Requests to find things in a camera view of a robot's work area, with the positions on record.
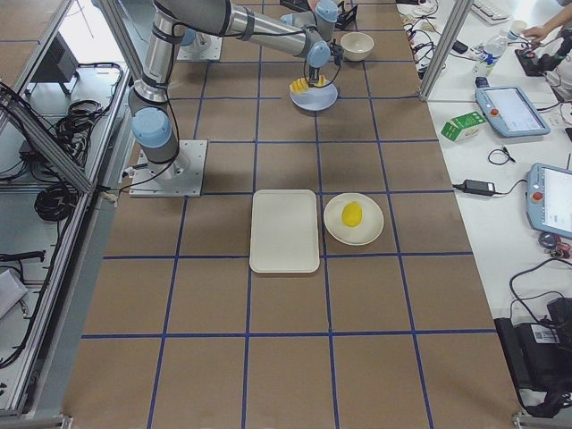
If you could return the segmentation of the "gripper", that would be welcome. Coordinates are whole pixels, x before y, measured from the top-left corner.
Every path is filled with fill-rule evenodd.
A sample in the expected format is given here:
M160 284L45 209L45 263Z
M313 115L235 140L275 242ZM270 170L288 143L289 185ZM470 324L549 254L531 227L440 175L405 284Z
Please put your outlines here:
M323 75L319 68L315 68L313 66L308 67L307 83L309 86L323 85Z

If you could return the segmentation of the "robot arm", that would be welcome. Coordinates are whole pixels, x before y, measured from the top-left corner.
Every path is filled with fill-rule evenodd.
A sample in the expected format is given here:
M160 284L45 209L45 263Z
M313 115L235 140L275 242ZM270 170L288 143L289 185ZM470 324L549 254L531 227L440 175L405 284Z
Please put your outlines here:
M304 60L306 75L291 83L294 93L324 88L320 70L338 60L332 39L339 16L333 1L314 1L303 13L279 20L230 1L157 1L142 74L129 94L131 131L142 149L145 168L127 188L134 197L197 196L205 162L204 140L182 140L168 113L168 88L179 50L200 54L216 38L236 38Z

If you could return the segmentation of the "person hand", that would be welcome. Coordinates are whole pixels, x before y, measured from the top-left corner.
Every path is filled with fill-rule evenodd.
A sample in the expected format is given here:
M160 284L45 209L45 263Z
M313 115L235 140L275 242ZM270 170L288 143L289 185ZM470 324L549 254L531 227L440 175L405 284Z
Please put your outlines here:
M525 29L522 32L522 37L528 40L532 40L534 43L540 43L547 37L550 32L551 30L546 29L544 26L535 26Z

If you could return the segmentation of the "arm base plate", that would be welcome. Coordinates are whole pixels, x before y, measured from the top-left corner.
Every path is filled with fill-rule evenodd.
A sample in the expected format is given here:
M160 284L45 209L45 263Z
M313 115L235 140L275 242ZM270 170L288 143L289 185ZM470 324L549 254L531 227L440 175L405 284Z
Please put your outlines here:
M140 149L137 168L130 176L135 182L129 193L136 198L199 197L202 193L206 160L206 140L182 140L178 157L165 171L158 164L149 163Z
M223 40L188 29L185 32L177 55L178 62L218 62L221 57Z

